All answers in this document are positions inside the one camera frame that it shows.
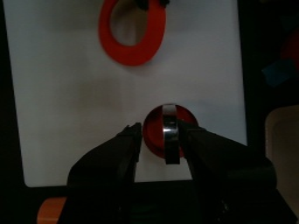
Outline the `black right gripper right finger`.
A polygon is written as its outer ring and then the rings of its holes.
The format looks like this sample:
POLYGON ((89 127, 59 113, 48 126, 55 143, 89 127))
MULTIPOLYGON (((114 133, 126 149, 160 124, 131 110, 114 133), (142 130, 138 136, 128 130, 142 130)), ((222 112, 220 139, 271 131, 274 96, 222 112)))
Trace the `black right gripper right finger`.
POLYGON ((296 224, 268 158, 203 127, 179 122, 179 139, 200 202, 202 224, 296 224))

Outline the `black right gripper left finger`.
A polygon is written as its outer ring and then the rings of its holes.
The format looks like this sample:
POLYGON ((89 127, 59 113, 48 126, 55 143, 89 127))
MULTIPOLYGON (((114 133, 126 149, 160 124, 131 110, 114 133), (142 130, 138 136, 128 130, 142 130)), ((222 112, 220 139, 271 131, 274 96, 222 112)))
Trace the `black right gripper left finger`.
POLYGON ((142 123, 124 129, 71 167, 57 224, 130 224, 142 123))

